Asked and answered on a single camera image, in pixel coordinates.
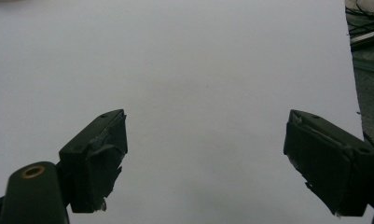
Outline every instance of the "screw hole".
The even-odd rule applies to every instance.
[[[45,167],[38,165],[38,166],[31,166],[21,173],[21,177],[25,179],[34,178],[38,175],[44,173]]]

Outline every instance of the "white surface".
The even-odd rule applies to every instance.
[[[361,137],[341,1],[0,3],[0,196],[124,108],[107,212],[71,223],[370,223],[332,217],[283,155],[292,108]]]

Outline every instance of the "cable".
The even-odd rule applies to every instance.
[[[374,141],[373,139],[367,135],[367,133],[365,131],[362,131],[362,135],[368,140],[368,142],[374,147]]]

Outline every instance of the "white paper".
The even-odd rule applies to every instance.
[[[125,109],[107,211],[71,223],[370,223],[333,217],[283,154],[290,109],[362,137],[341,1],[0,3],[8,177]]]

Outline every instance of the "gray floor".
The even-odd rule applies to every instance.
[[[374,141],[374,73],[354,68],[364,132]]]
[[[363,25],[371,22],[365,17],[347,15],[347,21],[356,25]],[[360,69],[355,60],[365,60],[370,69]],[[365,134],[374,142],[374,48],[364,49],[353,53],[355,86],[358,95],[358,103],[362,116],[362,126]]]

